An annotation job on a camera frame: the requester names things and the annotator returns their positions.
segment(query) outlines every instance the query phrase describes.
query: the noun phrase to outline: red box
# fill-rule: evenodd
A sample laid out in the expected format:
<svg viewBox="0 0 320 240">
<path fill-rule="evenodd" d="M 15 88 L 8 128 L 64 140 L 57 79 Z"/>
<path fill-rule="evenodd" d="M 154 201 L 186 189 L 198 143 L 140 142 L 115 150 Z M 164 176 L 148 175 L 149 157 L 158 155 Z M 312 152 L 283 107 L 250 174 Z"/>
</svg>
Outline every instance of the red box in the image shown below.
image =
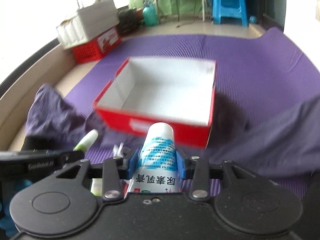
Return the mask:
<svg viewBox="0 0 320 240">
<path fill-rule="evenodd" d="M 205 148 L 215 91 L 215 61 L 127 59 L 93 102 L 106 124 L 145 136 L 156 122 L 174 130 L 175 143 Z"/>
<path fill-rule="evenodd" d="M 121 41 L 116 27 L 112 27 L 91 41 L 73 47 L 72 52 L 78 64 L 100 60 Z"/>
</svg>

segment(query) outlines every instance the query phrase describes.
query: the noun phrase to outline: red plastic crate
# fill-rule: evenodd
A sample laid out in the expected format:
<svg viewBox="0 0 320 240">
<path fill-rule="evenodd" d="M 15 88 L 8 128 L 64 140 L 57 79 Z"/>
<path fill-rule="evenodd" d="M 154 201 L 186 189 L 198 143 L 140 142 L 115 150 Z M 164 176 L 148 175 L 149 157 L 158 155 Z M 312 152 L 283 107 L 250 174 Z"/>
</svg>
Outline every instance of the red plastic crate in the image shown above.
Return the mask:
<svg viewBox="0 0 320 240">
<path fill-rule="evenodd" d="M 112 27 L 91 41 L 73 47 L 72 52 L 78 64 L 100 60 L 121 41 L 116 27 Z"/>
</svg>

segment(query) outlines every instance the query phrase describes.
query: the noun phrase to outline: tile floor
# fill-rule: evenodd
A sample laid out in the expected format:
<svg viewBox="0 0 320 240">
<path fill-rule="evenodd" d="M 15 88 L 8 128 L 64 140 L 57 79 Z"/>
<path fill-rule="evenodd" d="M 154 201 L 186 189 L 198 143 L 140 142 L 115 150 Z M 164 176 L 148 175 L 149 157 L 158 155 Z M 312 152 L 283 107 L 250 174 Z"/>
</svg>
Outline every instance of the tile floor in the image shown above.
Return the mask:
<svg viewBox="0 0 320 240">
<path fill-rule="evenodd" d="M 137 32 L 126 37 L 143 35 L 165 35 L 165 34 L 206 34 L 219 36 L 232 36 L 239 38 L 254 39 L 260 37 L 264 30 L 259 25 L 250 25 L 244 28 L 240 25 L 213 25 L 209 20 L 203 22 L 200 19 L 194 20 L 192 17 L 182 17 L 178 23 L 175 17 L 162 19 L 161 24 L 153 27 L 142 26 Z M 56 85 L 57 90 L 64 97 L 66 94 L 94 67 L 97 62 L 90 62 L 75 66 L 66 74 Z M 25 138 L 25 127 L 23 126 L 15 139 L 12 141 L 9 149 L 20 150 Z"/>
</svg>

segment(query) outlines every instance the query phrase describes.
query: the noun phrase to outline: printed label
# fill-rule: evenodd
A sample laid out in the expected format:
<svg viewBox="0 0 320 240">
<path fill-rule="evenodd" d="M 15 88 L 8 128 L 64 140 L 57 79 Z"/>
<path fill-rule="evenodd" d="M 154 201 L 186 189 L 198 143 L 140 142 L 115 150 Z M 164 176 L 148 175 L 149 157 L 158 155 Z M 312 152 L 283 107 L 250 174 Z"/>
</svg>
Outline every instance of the printed label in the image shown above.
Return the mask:
<svg viewBox="0 0 320 240">
<path fill-rule="evenodd" d="M 54 166 L 54 161 L 49 161 L 49 162 L 44 162 L 44 163 L 31 163 L 28 164 L 28 170 L 36 170 L 36 169 L 44 169 L 48 167 L 53 167 Z"/>
<path fill-rule="evenodd" d="M 178 174 L 174 143 L 152 138 L 143 146 L 130 188 L 145 192 L 178 192 Z"/>
<path fill-rule="evenodd" d="M 115 28 L 103 33 L 98 37 L 97 41 L 100 46 L 101 52 L 105 52 L 111 45 L 113 45 L 118 40 L 118 34 Z"/>
</svg>

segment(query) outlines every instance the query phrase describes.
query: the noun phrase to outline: open cardboard box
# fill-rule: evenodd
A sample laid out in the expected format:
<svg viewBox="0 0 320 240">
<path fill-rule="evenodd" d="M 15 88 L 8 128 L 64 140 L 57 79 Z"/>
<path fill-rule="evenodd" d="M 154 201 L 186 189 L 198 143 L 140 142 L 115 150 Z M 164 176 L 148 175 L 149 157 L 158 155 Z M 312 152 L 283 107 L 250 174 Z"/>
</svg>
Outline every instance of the open cardboard box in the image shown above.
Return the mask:
<svg viewBox="0 0 320 240">
<path fill-rule="evenodd" d="M 156 122 L 172 126 L 176 143 L 206 147 L 211 131 L 216 62 L 130 57 L 93 106 L 115 130 L 146 135 Z"/>
</svg>

